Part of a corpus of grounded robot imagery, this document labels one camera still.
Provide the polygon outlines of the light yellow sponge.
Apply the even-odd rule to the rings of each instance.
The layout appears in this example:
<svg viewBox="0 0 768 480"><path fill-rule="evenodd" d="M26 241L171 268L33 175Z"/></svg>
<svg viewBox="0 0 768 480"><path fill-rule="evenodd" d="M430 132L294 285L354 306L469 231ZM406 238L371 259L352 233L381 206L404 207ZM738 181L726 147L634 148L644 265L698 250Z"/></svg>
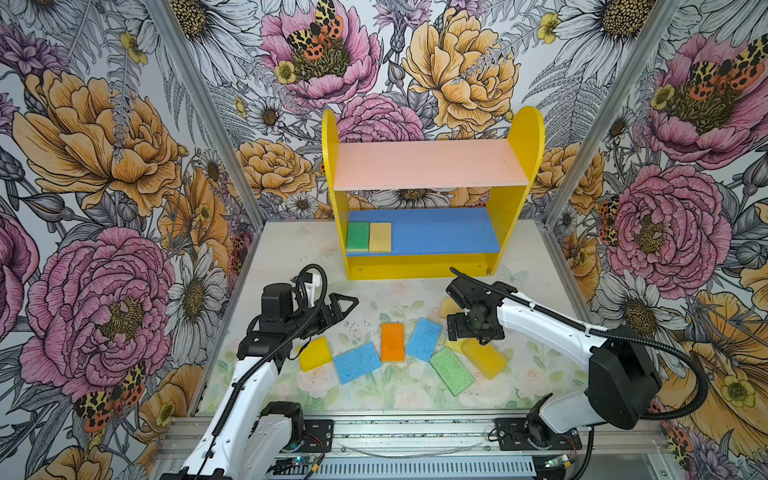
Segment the light yellow sponge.
<svg viewBox="0 0 768 480"><path fill-rule="evenodd" d="M445 297L440 305L439 308L439 317L446 319L449 315L461 313L463 311L463 308L460 307L453 299L450 297Z"/></svg>

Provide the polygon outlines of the golden yellow sponge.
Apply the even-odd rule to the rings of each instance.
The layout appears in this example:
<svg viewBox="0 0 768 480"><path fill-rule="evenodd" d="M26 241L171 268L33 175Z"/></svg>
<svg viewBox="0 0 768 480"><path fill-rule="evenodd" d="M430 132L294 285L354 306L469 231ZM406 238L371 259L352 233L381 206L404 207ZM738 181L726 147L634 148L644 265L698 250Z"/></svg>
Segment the golden yellow sponge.
<svg viewBox="0 0 768 480"><path fill-rule="evenodd" d="M488 380L496 378L508 363L492 344L481 345L477 339L467 339L461 351Z"/></svg>

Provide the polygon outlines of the dark green scrub sponge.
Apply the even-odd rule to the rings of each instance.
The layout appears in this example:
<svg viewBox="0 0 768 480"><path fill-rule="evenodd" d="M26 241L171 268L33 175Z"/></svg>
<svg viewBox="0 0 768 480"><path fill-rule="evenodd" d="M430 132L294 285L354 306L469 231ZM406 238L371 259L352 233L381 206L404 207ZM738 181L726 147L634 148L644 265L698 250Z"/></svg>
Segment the dark green scrub sponge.
<svg viewBox="0 0 768 480"><path fill-rule="evenodd" d="M359 253L369 251L370 223L351 221L347 225L345 249L347 252Z"/></svg>

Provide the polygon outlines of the pale yellow sponge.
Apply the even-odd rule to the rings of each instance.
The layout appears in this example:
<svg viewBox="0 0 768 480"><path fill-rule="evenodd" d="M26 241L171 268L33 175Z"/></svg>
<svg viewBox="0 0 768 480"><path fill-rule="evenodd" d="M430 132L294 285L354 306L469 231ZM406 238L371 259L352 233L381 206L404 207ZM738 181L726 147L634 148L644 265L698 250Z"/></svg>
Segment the pale yellow sponge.
<svg viewBox="0 0 768 480"><path fill-rule="evenodd" d="M392 251L392 224L371 222L369 224L369 253L390 253Z"/></svg>

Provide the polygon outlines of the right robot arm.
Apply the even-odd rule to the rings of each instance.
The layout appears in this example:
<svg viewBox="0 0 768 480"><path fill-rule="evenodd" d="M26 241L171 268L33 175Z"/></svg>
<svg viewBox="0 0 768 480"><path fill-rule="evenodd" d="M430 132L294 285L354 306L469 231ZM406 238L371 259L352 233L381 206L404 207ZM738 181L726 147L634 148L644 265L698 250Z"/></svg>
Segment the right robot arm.
<svg viewBox="0 0 768 480"><path fill-rule="evenodd" d="M523 437L536 449L553 447L558 438L579 427L607 424L631 430L662 387L647 347L625 327L590 325L502 282L486 284L462 274L450 282L446 293L460 309L447 318L450 339L474 339L486 346L518 333L585 373L581 386L545 395L524 417Z"/></svg>

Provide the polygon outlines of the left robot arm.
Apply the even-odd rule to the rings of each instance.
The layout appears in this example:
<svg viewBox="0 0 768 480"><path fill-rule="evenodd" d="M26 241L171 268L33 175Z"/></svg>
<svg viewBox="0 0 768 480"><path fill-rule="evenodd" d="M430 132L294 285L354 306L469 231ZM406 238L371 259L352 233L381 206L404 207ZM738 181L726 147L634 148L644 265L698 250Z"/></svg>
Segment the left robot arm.
<svg viewBox="0 0 768 480"><path fill-rule="evenodd" d="M225 399L192 453L163 479L265 479L285 449L295 449L305 434L296 402L270 402L297 338L318 335L345 320L359 304L356 297L331 293L294 305L286 283L264 290L261 312L238 346L238 362Z"/></svg>

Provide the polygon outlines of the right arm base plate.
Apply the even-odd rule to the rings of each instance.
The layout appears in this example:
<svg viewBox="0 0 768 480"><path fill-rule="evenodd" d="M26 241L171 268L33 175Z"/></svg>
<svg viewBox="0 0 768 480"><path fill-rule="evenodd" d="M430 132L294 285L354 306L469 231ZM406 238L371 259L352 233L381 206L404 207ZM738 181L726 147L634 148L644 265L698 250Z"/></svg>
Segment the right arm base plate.
<svg viewBox="0 0 768 480"><path fill-rule="evenodd" d="M497 442L502 451L578 451L582 448L576 429L558 434L539 421L522 417L496 418L487 438Z"/></svg>

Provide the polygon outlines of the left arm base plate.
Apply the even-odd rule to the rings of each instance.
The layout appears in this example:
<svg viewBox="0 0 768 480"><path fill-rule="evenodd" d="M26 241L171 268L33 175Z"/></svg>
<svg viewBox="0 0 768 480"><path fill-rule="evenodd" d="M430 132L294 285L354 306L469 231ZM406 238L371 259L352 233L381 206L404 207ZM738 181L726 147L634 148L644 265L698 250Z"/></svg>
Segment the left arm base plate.
<svg viewBox="0 0 768 480"><path fill-rule="evenodd" d="M332 450L335 422L330 419L310 419L304 421L301 437L289 443L283 453L329 453Z"/></svg>

